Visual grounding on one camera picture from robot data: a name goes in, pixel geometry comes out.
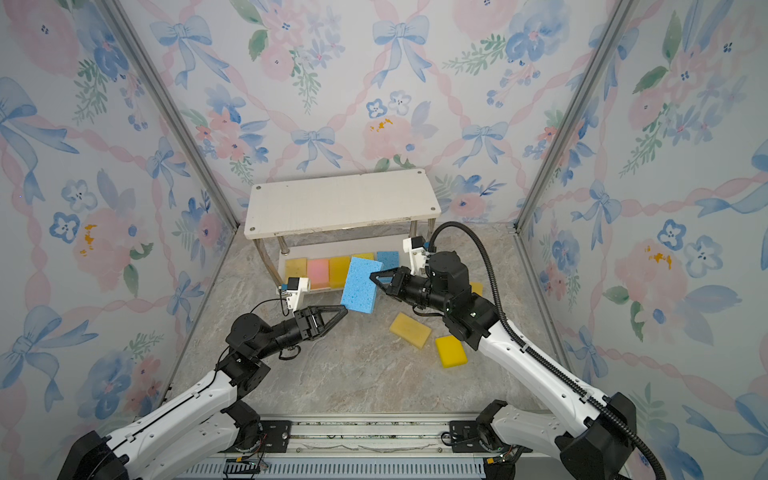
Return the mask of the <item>bright yellow sponge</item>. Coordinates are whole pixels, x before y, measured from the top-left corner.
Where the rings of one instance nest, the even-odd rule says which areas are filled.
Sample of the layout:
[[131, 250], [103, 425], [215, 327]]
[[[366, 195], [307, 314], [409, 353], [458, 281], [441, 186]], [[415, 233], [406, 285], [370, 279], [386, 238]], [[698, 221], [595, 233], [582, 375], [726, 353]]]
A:
[[439, 337], [435, 344], [443, 368], [449, 369], [468, 363], [462, 342], [454, 336]]

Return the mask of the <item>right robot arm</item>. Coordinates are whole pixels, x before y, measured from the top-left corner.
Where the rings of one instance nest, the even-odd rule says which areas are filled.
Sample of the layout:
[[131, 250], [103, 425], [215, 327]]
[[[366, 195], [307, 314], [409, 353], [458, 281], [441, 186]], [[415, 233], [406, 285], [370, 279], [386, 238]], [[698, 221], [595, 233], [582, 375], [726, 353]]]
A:
[[421, 276], [399, 267], [370, 279], [389, 297], [438, 312], [454, 337], [511, 372], [547, 407], [547, 413], [534, 414], [491, 402], [476, 419], [485, 449], [544, 453], [559, 459], [575, 479], [620, 478], [635, 449], [633, 404], [621, 394], [607, 397], [586, 385], [524, 338], [494, 303], [473, 292], [456, 253], [431, 255]]

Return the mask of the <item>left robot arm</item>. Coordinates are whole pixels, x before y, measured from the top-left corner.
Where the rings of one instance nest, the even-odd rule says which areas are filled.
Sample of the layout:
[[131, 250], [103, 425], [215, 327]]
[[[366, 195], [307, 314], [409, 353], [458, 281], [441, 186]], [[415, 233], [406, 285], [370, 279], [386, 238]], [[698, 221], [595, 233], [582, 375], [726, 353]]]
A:
[[172, 479], [215, 453], [254, 447], [263, 437], [261, 417], [243, 399], [269, 373], [266, 358], [325, 336], [347, 313], [343, 305], [311, 306], [276, 325], [255, 313], [239, 316], [211, 371], [137, 421], [80, 437], [59, 478]]

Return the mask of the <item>white two-tier shelf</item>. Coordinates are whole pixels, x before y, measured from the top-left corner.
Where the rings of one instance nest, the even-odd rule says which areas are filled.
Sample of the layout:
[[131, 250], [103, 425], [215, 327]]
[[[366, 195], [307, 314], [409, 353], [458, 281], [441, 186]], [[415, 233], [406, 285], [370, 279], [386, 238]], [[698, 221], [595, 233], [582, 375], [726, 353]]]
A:
[[402, 222], [415, 234], [421, 221], [433, 230], [440, 214], [422, 169], [262, 183], [251, 188], [244, 235], [279, 286], [292, 255], [287, 236]]

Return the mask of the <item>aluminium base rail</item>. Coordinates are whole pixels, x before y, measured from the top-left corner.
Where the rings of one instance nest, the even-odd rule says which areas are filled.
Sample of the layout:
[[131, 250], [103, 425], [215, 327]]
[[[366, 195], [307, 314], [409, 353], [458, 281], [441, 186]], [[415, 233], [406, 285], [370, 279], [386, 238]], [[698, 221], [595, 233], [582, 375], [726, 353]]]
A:
[[440, 440], [474, 415], [351, 415], [262, 420], [293, 423], [286, 453], [215, 453], [172, 479], [568, 479], [547, 454], [453, 453]]

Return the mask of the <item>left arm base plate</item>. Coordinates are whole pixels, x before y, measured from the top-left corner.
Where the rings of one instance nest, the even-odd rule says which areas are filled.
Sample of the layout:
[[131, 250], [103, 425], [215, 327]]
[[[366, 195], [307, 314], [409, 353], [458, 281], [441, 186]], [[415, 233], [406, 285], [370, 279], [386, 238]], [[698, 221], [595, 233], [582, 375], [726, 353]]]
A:
[[240, 428], [232, 445], [222, 453], [286, 453], [293, 423], [289, 420], [262, 420]]

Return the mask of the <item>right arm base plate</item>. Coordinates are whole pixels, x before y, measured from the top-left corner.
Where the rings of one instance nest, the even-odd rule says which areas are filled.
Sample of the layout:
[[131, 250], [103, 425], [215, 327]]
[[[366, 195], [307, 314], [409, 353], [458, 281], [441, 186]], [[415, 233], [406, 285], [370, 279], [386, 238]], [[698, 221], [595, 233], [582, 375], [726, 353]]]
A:
[[532, 450], [519, 445], [508, 445], [500, 440], [491, 440], [489, 434], [481, 433], [475, 420], [452, 420], [448, 430], [440, 434], [440, 440], [453, 453], [487, 453], [491, 455], [531, 453]]

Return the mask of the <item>left aluminium frame post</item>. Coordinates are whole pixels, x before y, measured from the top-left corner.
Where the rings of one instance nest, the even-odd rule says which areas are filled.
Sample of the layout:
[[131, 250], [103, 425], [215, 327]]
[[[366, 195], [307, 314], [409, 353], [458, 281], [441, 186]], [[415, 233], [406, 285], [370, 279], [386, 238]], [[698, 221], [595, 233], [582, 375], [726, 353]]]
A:
[[213, 171], [201, 156], [180, 110], [164, 85], [160, 72], [139, 39], [137, 31], [131, 24], [122, 5], [119, 1], [112, 0], [96, 1], [95, 4], [117, 39], [125, 47], [129, 59], [136, 66], [139, 74], [142, 76], [142, 80], [146, 82], [147, 91], [155, 105], [159, 108], [162, 119], [166, 121], [170, 132], [176, 138], [189, 163], [200, 177], [200, 181], [207, 189], [214, 205], [222, 213], [228, 226], [236, 230], [239, 226], [239, 221], [236, 219], [221, 188], [215, 181]]

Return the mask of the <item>aluminium frame post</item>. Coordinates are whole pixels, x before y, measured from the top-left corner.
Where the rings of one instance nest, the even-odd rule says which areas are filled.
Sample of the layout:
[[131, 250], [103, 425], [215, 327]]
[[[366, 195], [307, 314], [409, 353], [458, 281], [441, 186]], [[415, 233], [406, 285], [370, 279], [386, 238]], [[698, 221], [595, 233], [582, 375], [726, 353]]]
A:
[[214, 205], [222, 213], [228, 226], [236, 230], [239, 226], [239, 221], [236, 219], [221, 188], [215, 181], [213, 171], [201, 156], [180, 110], [164, 85], [160, 72], [139, 39], [137, 31], [131, 24], [122, 5], [119, 1], [112, 0], [96, 1], [95, 4], [117, 39], [125, 47], [129, 59], [136, 66], [139, 74], [142, 76], [142, 80], [146, 82], [147, 91], [155, 105], [159, 108], [162, 119], [166, 121], [170, 132], [176, 138], [189, 163], [200, 177], [200, 181], [207, 189]]
[[560, 155], [564, 152], [571, 135], [576, 131], [581, 116], [591, 101], [596, 89], [596, 83], [606, 69], [610, 58], [615, 53], [621, 36], [627, 28], [627, 23], [634, 7], [635, 1], [632, 0], [620, 0], [615, 3], [597, 48], [584, 71], [582, 81], [574, 91], [574, 96], [565, 110], [561, 129], [555, 136], [552, 146], [544, 156], [541, 168], [534, 177], [532, 187], [526, 197], [526, 202], [514, 224], [516, 234], [523, 232], [527, 228], [527, 224], [534, 217], [536, 204], [545, 190], [549, 176], [557, 167]]

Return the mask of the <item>right aluminium frame post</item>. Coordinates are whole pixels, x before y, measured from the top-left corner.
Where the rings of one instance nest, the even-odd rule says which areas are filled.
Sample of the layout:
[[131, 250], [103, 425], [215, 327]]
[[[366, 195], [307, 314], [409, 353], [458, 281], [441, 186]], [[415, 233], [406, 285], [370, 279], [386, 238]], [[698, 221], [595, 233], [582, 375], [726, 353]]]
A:
[[552, 146], [544, 156], [541, 168], [534, 177], [532, 187], [526, 197], [526, 202], [514, 224], [516, 234], [523, 232], [527, 228], [527, 224], [534, 217], [536, 204], [545, 190], [549, 176], [557, 167], [560, 155], [564, 152], [571, 135], [576, 131], [581, 116], [591, 101], [596, 89], [596, 83], [606, 69], [610, 58], [615, 53], [621, 36], [627, 28], [627, 23], [634, 7], [635, 1], [632, 0], [620, 0], [615, 3], [597, 48], [584, 71], [582, 81], [574, 91], [574, 96], [565, 110], [561, 129], [555, 136]]

